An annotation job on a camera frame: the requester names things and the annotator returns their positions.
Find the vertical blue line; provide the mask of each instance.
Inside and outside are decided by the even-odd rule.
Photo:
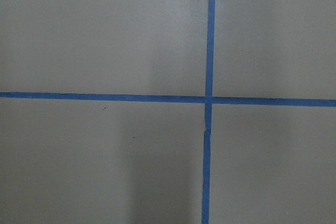
[[[208,0],[208,32],[206,49],[205,77],[205,131],[203,150],[203,192],[202,192],[202,224],[209,223],[210,195],[210,160],[211,160],[211,121],[212,121],[212,89],[214,67],[214,36],[215,36],[215,0]]]

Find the blue line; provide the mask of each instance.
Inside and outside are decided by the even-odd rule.
[[[209,223],[212,91],[214,68],[215,0],[208,0],[208,31],[205,77],[205,131],[203,147],[202,224]]]
[[[61,99],[61,100],[204,103],[204,97],[178,96],[178,95],[0,92],[0,97],[30,98],[30,99]]]
[[[336,100],[323,99],[213,97],[212,101],[216,104],[336,107]]]

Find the gray floor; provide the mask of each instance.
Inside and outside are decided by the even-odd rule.
[[[207,0],[0,0],[0,92],[204,95]],[[216,0],[214,95],[336,99],[336,0]],[[204,105],[0,98],[1,223],[201,223]],[[336,223],[336,108],[214,105],[210,224]]]

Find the gray surface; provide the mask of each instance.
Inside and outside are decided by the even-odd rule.
[[[203,105],[0,99],[0,223],[199,223]]]
[[[336,0],[216,0],[214,95],[336,99]]]
[[[214,105],[210,224],[336,222],[336,109]]]
[[[204,94],[207,0],[0,0],[0,15],[0,91]]]

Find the blue tape strip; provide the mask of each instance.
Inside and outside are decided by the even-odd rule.
[[[178,96],[178,95],[0,92],[0,97],[31,98],[31,99],[62,99],[62,100],[204,103],[204,97]]]
[[[208,0],[208,31],[205,78],[205,132],[203,147],[202,224],[209,223],[212,91],[214,68],[215,0]]]
[[[336,107],[336,100],[323,99],[213,97],[212,102],[216,104]]]

